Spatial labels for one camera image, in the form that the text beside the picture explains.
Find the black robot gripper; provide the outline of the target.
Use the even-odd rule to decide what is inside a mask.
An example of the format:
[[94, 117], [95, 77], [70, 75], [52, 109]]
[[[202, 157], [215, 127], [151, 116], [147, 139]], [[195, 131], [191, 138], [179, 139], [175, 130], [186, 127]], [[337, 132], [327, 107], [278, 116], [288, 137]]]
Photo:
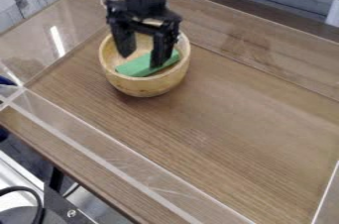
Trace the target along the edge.
[[107, 23], [119, 54], [130, 57], [136, 50], [135, 30], [146, 19], [162, 22], [152, 35], [154, 50], [150, 66], [159, 67], [171, 58], [178, 43], [182, 16], [170, 10], [167, 0], [106, 0]]

